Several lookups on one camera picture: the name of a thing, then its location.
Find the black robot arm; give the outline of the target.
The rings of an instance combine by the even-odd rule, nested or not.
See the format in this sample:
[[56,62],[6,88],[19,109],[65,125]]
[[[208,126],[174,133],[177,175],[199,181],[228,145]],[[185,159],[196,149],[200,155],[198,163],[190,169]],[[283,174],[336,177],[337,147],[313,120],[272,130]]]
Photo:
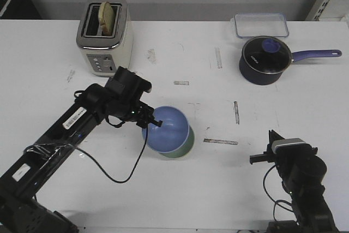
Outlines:
[[300,138],[285,139],[269,131],[269,144],[262,154],[250,156],[250,164],[274,163],[296,220],[269,222],[266,232],[339,232],[324,200],[322,180],[327,172],[317,148]]
[[78,227],[57,211],[34,199],[37,191],[84,138],[109,116],[145,128],[153,123],[153,108],[140,101],[152,85],[92,84],[75,92],[74,104],[1,176],[1,224],[10,232],[78,232]]

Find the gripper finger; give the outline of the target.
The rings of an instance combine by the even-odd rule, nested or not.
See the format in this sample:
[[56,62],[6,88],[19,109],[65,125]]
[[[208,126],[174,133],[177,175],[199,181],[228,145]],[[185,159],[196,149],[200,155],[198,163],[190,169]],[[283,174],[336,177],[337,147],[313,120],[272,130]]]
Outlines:
[[276,131],[272,130],[272,148],[279,148],[285,142],[285,139]]
[[136,125],[141,127],[142,129],[146,129],[148,127],[148,121],[147,120],[138,120],[136,122]]
[[148,123],[151,123],[151,124],[153,124],[153,125],[155,125],[155,126],[157,126],[157,127],[161,127],[161,125],[162,125],[162,120],[155,120],[155,119],[153,119],[153,118],[151,118],[149,121],[148,121]]
[[269,153],[273,153],[272,144],[273,144],[273,142],[274,142],[274,130],[269,130],[269,131],[268,131],[268,138],[269,138],[268,152],[269,152]]

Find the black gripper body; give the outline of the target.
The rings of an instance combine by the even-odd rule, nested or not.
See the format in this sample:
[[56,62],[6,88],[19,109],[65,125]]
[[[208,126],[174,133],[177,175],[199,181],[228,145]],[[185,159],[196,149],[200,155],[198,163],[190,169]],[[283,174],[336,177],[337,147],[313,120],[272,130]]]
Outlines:
[[251,155],[249,163],[268,162],[282,164],[284,162],[293,162],[299,156],[313,156],[317,153],[318,148],[310,145],[286,146],[277,149],[275,152],[269,149],[262,154]]
[[109,125],[115,126],[110,122],[109,117],[116,117],[121,121],[117,126],[122,126],[126,122],[136,123],[138,120],[154,119],[153,113],[154,109],[141,100],[122,103],[113,98],[106,104],[105,120]]

